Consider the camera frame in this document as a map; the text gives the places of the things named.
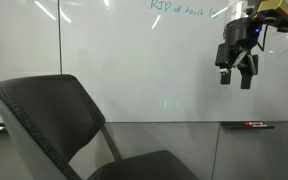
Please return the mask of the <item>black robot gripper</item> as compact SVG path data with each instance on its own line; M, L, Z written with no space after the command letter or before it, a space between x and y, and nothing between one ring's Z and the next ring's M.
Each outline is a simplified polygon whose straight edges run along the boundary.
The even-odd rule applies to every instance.
M221 83L229 84L231 68L238 64L251 53L257 45L261 25L249 17L240 18L229 22L224 28L224 42L218 46L215 65L220 68ZM258 56L249 55L239 66L242 75L241 88L251 87L252 77L258 74Z

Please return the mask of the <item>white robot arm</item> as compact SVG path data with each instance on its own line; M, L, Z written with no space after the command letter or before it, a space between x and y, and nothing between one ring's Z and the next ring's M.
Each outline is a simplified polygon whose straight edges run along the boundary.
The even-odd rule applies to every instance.
M258 74L258 56L251 50L258 44L262 26L252 20L254 11L255 0L237 0L227 8L224 42L218 46L215 60L222 85L231 82L233 68L241 73L241 89L249 89L252 77Z

